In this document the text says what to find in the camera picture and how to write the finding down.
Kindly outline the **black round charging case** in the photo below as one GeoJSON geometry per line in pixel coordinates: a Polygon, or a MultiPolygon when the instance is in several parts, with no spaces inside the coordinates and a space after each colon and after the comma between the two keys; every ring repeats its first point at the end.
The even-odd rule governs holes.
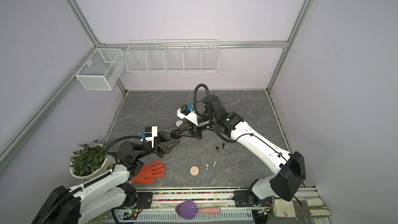
{"type": "Polygon", "coordinates": [[[173,131],[171,132],[171,138],[172,138],[172,139],[178,140],[178,139],[181,138],[181,135],[178,133],[177,130],[173,130],[173,131]]]}

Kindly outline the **white earbud charging case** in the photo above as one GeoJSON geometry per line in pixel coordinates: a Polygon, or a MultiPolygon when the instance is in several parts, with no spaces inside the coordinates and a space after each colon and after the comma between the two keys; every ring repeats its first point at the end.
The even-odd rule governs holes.
{"type": "Polygon", "coordinates": [[[177,121],[176,121],[176,127],[179,128],[182,124],[183,124],[183,121],[182,121],[182,120],[177,120],[177,121]]]}

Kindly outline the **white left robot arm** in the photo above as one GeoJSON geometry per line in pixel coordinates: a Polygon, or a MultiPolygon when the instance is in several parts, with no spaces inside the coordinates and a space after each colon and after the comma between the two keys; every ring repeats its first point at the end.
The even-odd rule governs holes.
{"type": "Polygon", "coordinates": [[[140,158],[155,153],[159,157],[170,153],[179,144],[176,133],[159,132],[155,136],[123,136],[105,148],[105,154],[115,156],[118,162],[106,172],[70,188],[54,189],[38,214],[34,224],[85,224],[98,215],[114,208],[144,207],[132,179],[144,174],[140,158]]]}

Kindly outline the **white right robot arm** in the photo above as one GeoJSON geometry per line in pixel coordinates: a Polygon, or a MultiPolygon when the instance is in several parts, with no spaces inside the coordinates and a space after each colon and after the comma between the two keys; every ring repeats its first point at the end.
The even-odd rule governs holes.
{"type": "Polygon", "coordinates": [[[265,200],[279,197],[285,201],[296,199],[296,192],[306,179],[304,157],[297,151],[289,151],[273,144],[255,131],[243,117],[235,112],[227,112],[220,99],[210,94],[205,84],[196,86],[193,96],[204,88],[206,96],[201,100],[204,112],[198,111],[197,99],[191,105],[184,104],[177,110],[182,124],[171,132],[179,139],[186,132],[196,139],[202,138],[202,131],[214,132],[227,143],[239,143],[255,154],[273,172],[272,176],[256,179],[246,191],[234,198],[244,204],[260,206],[265,200]]]}

